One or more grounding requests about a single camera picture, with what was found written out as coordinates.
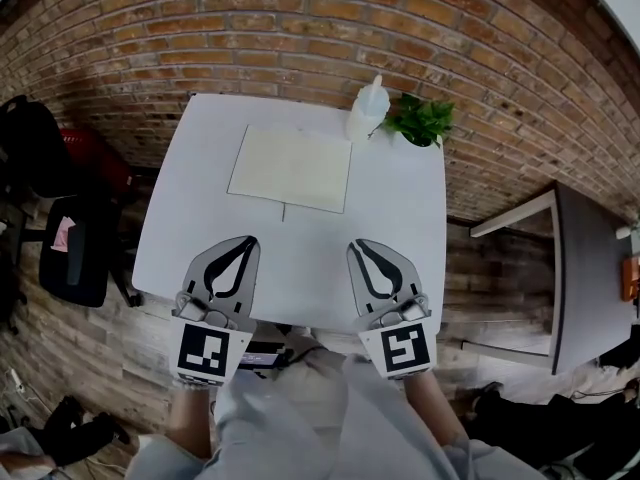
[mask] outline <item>office chair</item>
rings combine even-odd
[[[73,162],[53,115],[26,96],[0,107],[0,145],[14,179],[28,183],[40,197],[60,198],[51,207],[46,230],[23,233],[23,242],[42,241],[42,287],[60,299],[97,308],[104,303],[111,272],[127,305],[139,306],[141,296],[127,291],[121,263],[124,252],[137,246],[135,237],[117,232],[122,205],[114,195],[122,194]],[[68,252],[51,248],[63,217],[75,222]]]

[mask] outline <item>chair backrest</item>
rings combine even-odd
[[[69,195],[75,168],[55,118],[42,103],[22,95],[2,105],[0,145],[36,194]]]

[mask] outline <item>pink paper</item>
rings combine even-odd
[[[56,238],[53,241],[51,248],[58,252],[69,252],[69,228],[75,226],[69,217],[62,217],[60,225],[58,226],[58,232]]]

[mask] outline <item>white bottle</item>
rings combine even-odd
[[[347,119],[347,138],[354,143],[363,142],[384,121],[389,111],[389,93],[382,87],[382,76],[378,75],[371,85],[360,89]]]

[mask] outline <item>orange object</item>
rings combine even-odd
[[[638,280],[640,279],[639,258],[629,258],[622,264],[622,300],[632,301],[638,296]]]

